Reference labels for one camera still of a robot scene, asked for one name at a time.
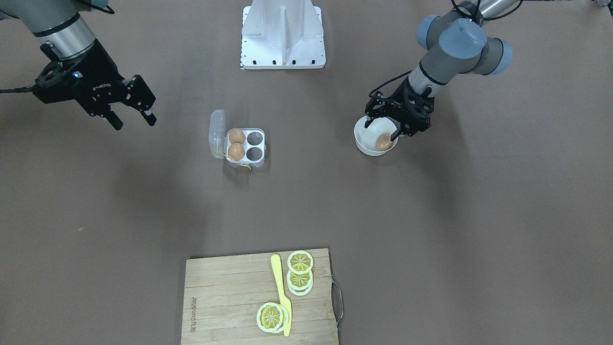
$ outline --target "wooden cutting board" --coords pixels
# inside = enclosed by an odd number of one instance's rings
[[[279,303],[270,256],[275,253],[187,260],[183,295],[181,345],[325,344],[338,345],[332,307],[332,275],[328,249],[312,249],[313,288],[298,297],[287,289],[287,257],[283,263],[285,294],[292,301],[292,327],[264,333],[256,314],[266,302]]]

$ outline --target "knife handle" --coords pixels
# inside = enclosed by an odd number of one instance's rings
[[[281,268],[281,257],[279,254],[273,254],[270,257],[270,264],[272,265],[272,273],[275,275],[276,289],[279,291],[279,296],[285,296],[283,269]]]

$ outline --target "citrus slice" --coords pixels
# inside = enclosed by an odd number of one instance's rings
[[[287,323],[289,322],[289,311],[287,311],[287,308],[280,304],[279,307],[281,307],[281,310],[283,311],[283,324],[279,327],[278,330],[272,333],[281,333],[283,330],[285,330],[285,327],[287,327]]]
[[[296,274],[292,271],[287,271],[287,286],[295,291],[304,291],[310,284],[313,284],[313,272],[309,271],[303,274]]]
[[[304,290],[304,291],[296,291],[296,290],[294,290],[294,289],[290,288],[289,286],[288,286],[287,288],[289,289],[289,291],[290,291],[291,293],[293,293],[293,294],[294,294],[294,295],[296,295],[296,296],[304,296],[304,295],[306,295],[307,293],[309,293],[309,291],[311,291],[311,289],[313,288],[313,282],[311,281],[311,283],[308,285],[308,287],[307,287],[307,288],[306,288],[306,290]]]
[[[266,333],[273,333],[283,324],[283,310],[279,304],[268,302],[257,311],[257,326]]]
[[[304,250],[297,250],[289,254],[287,267],[295,274],[307,273],[313,268],[313,257]]]

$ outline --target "transparent lid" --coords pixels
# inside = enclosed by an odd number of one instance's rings
[[[226,143],[226,112],[223,109],[211,113],[211,123],[208,127],[208,144],[211,154],[215,158],[224,158],[224,144]]]

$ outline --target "egg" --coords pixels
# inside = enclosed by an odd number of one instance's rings
[[[234,161],[240,161],[245,157],[245,148],[242,144],[235,142],[228,147],[228,157]]]
[[[238,128],[234,128],[228,134],[228,140],[230,140],[231,143],[237,142],[239,144],[244,144],[246,138],[245,138],[245,134],[243,133],[242,130],[240,130]]]
[[[392,141],[390,141],[391,136],[392,135],[389,133],[383,133],[382,135],[380,135],[377,138],[377,141],[375,142],[375,150],[377,151],[389,150],[394,144]]]

